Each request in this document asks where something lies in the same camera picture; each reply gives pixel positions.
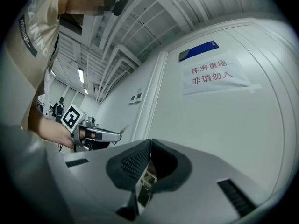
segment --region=ceiling light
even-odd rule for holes
[[[80,77],[80,81],[81,81],[82,83],[84,83],[84,75],[83,75],[83,70],[82,70],[82,69],[78,69],[78,71],[79,71],[79,77]]]

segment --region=black strap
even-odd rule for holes
[[[52,54],[52,55],[55,54],[55,51],[56,51],[56,48],[57,48],[57,45],[58,45],[58,41],[59,41],[59,34],[58,34],[58,37],[57,37],[57,39],[56,39],[56,42],[55,42],[55,45],[54,45],[54,51],[53,51],[53,54]]]
[[[92,138],[92,132],[90,130],[85,131],[85,138],[88,138],[88,139]]]

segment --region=man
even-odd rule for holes
[[[9,124],[10,117],[22,120],[22,127],[34,131],[45,140],[72,148],[70,132],[59,123],[47,119],[37,109],[38,96],[44,93],[44,80],[49,78],[54,59],[58,52],[59,18],[63,13],[100,15],[110,11],[116,0],[29,0],[20,11],[2,46],[2,57],[12,78],[6,85],[15,84],[14,95],[21,97],[19,103],[13,102],[18,116],[11,112],[2,118]]]
[[[62,124],[62,122],[60,121],[63,114],[64,114],[64,98],[61,97],[59,100],[59,104],[58,102],[56,102],[52,108],[52,117],[54,117],[55,122]]]

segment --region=beige t-shirt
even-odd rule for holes
[[[8,57],[7,60],[11,63],[9,65],[16,70],[15,77],[25,78],[28,81],[26,87],[23,85],[19,89],[24,89],[24,91],[31,89],[30,92],[27,91],[31,101],[34,97],[34,95],[32,96],[34,90],[37,95],[43,94],[45,72],[47,69],[51,70],[57,56],[58,49],[55,49],[55,43],[58,34],[58,0],[29,0],[16,17],[4,41],[2,54]],[[18,105],[15,107],[25,110],[21,112],[23,113],[21,120],[23,120],[23,127],[27,128],[31,103],[28,105],[28,102],[24,102],[24,105],[26,105],[25,109]]]

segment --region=ceiling beam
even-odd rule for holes
[[[114,28],[110,38],[109,38],[109,41],[107,43],[107,46],[105,48],[105,51],[104,51],[104,54],[103,54],[103,57],[102,57],[102,61],[105,60],[106,58],[106,55],[109,51],[109,48],[112,44],[112,41],[113,39],[115,38],[117,32],[120,30],[121,26],[125,23],[126,19],[130,16],[131,12],[134,10],[134,8],[136,6],[138,6],[143,0],[134,0],[132,2],[132,4],[127,8],[127,10],[125,11],[125,13],[123,13],[123,15],[121,16],[121,18],[119,19],[118,23],[116,24],[116,27]]]
[[[54,65],[53,65],[53,68],[55,69],[55,75],[57,77],[61,77],[65,80],[69,80],[67,74],[65,73],[65,70],[63,69],[61,63],[60,63],[60,59],[58,58],[57,60],[54,61]]]
[[[60,53],[61,55],[65,56],[65,57],[67,57],[67,58],[68,58],[68,59],[70,59],[71,61],[73,61],[73,60],[74,60],[74,58],[73,58],[73,57],[71,57],[71,55],[70,55],[70,54],[68,54],[68,52],[67,52],[67,51],[63,51],[62,49],[60,49],[60,50],[59,50],[59,53]]]
[[[188,14],[184,11],[181,5],[176,0],[170,0],[172,4],[176,7],[176,9],[182,14],[184,19],[187,21],[188,25],[190,26],[191,30],[194,30],[194,24],[192,23]]]
[[[87,89],[89,90],[89,57],[90,57],[90,54],[88,52],[88,55],[87,55]]]
[[[76,41],[76,39],[73,39],[73,37],[70,37],[68,34],[62,33],[61,31],[59,33],[59,39],[66,40],[71,44],[73,44],[73,42]]]
[[[64,39],[70,39],[73,38],[74,40],[78,41],[79,43],[82,43],[82,36],[79,35],[78,33],[73,32],[72,30],[69,30],[68,28],[59,25],[59,31],[60,35],[63,36]]]
[[[60,39],[59,40],[59,49],[66,50],[72,54],[73,53],[73,44],[69,43],[66,40]]]
[[[81,46],[75,41],[73,41],[73,52],[76,62],[81,64]]]
[[[194,15],[195,20],[200,22],[199,17],[197,16],[193,7],[190,5],[189,1],[188,0],[179,0],[178,3],[180,3],[181,1],[185,4],[186,8],[188,8],[189,12]]]
[[[191,27],[187,23],[186,19],[170,0],[160,0],[159,3],[170,14],[185,34],[191,32]]]
[[[100,45],[99,45],[100,50],[104,50],[106,42],[107,42],[108,37],[109,37],[109,34],[110,34],[110,32],[112,30],[112,27],[114,26],[116,20],[117,20],[117,16],[114,16],[114,14],[111,14],[111,16],[109,18],[109,21],[108,21],[108,24],[105,27],[103,36],[102,36],[101,41],[100,41]]]
[[[207,15],[204,7],[202,6],[200,0],[193,0],[193,2],[195,3],[197,10],[200,12],[200,14],[203,18],[203,21],[208,21],[209,17]]]
[[[103,57],[103,53],[101,53],[100,51],[99,51],[99,48],[95,45],[95,44],[91,44],[91,48],[95,51],[95,52],[99,52],[99,54],[100,54],[100,58],[97,58],[100,62],[101,62],[101,60],[102,60],[102,57]]]
[[[143,48],[143,50],[137,55],[137,57],[138,57],[139,55],[141,55],[142,52],[144,52],[144,51],[145,51],[151,44],[153,44],[153,43],[154,43],[156,40],[158,40],[161,36],[163,36],[164,34],[166,34],[167,32],[169,32],[170,30],[174,29],[176,26],[177,26],[177,24],[174,25],[174,26],[172,26],[172,27],[169,28],[168,30],[164,31],[160,36],[158,36],[155,40],[153,40],[150,44],[148,44],[145,48]]]
[[[130,30],[133,28],[133,26],[139,21],[139,19],[144,15],[146,14],[146,12],[152,8],[157,2],[159,2],[160,0],[156,0],[154,1],[151,5],[149,5],[149,7],[147,9],[144,10],[144,12],[138,16],[138,18],[134,21],[134,23],[130,26],[130,28],[127,30],[126,34],[124,35],[124,37],[122,38],[121,40],[121,43],[123,42],[123,40],[126,38],[126,36],[128,35],[128,33],[130,32]]]
[[[68,59],[68,58],[65,58],[64,56],[58,56],[58,59],[60,62],[64,62],[66,64],[70,64],[71,63],[71,60]]]
[[[104,16],[84,16],[81,38],[84,45],[88,47],[91,46],[92,40],[97,36],[103,17]]]
[[[162,10],[161,12],[157,13],[155,16],[153,16],[151,19],[149,19],[145,24],[143,24],[128,40],[126,40],[124,45],[126,45],[142,28],[144,28],[146,25],[148,25],[152,20],[154,20],[156,17],[158,17],[163,12],[165,12],[165,10]]]

